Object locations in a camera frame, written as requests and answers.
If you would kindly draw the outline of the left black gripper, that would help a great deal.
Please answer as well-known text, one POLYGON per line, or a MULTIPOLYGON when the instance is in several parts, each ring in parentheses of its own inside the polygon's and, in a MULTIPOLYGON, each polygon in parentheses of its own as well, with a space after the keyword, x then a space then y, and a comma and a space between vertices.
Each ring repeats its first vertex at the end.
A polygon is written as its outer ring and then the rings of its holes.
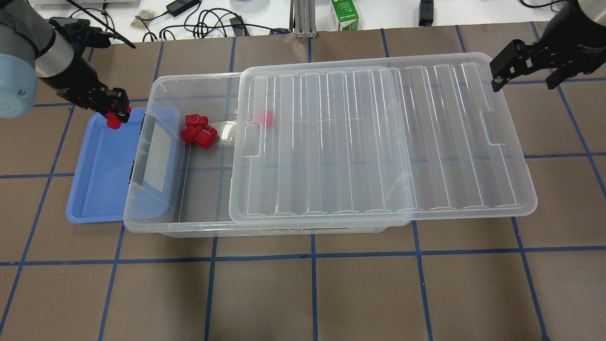
POLYGON ((40 80, 62 99, 106 114, 113 112, 113 124, 122 125, 130 118, 132 108, 124 89, 100 82, 97 72, 85 60, 40 60, 40 80))

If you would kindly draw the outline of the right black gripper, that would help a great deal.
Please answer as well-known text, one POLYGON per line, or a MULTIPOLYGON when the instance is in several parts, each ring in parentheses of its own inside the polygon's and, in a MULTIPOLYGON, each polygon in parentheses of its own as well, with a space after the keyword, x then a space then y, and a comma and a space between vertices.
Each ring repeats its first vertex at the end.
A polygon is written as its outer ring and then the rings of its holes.
POLYGON ((578 74, 588 75, 605 63, 605 11, 561 9, 533 47, 514 39, 490 62, 492 91, 537 69, 554 69, 545 82, 550 90, 578 74))

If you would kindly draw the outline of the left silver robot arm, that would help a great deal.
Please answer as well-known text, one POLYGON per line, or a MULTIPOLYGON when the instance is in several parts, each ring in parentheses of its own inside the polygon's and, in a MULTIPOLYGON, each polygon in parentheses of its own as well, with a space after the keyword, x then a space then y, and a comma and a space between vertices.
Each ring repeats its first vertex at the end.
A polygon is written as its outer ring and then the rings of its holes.
POLYGON ((26 0, 3 0, 0 37, 2 118, 28 114, 41 81, 65 101, 101 114, 111 129, 129 121, 127 92, 101 82, 83 56, 86 48, 124 40, 113 28, 93 27, 87 19, 45 19, 26 0))

